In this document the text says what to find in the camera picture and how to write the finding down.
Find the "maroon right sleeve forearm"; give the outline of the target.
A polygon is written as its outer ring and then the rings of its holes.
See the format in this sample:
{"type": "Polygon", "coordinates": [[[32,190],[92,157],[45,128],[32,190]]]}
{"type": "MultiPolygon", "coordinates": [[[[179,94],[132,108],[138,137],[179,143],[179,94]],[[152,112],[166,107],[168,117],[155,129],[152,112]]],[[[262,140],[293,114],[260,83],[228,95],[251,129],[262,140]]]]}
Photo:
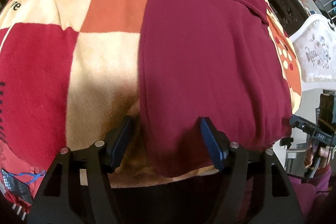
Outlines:
{"type": "Polygon", "coordinates": [[[331,167],[319,169],[313,178],[303,183],[290,176],[297,195],[304,223],[335,223],[335,186],[329,188],[331,167]]]}

